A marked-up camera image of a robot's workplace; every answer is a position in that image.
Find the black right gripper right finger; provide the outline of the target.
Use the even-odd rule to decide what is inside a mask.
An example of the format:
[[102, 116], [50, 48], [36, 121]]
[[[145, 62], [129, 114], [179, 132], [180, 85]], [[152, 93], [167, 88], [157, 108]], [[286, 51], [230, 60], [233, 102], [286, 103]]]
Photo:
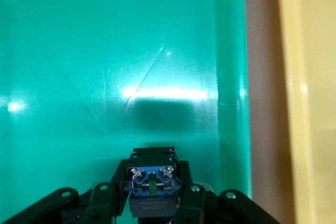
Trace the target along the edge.
[[179, 190], [174, 199], [173, 223], [205, 223], [206, 190], [195, 184], [188, 161], [179, 161], [177, 178]]

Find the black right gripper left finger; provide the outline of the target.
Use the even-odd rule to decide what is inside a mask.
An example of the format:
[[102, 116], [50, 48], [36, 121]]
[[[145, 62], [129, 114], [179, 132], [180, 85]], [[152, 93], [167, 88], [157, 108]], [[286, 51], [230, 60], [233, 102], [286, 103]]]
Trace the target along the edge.
[[85, 210], [83, 223], [116, 223], [122, 215], [128, 192], [127, 163], [123, 159], [111, 180], [96, 185], [92, 191], [89, 206]]

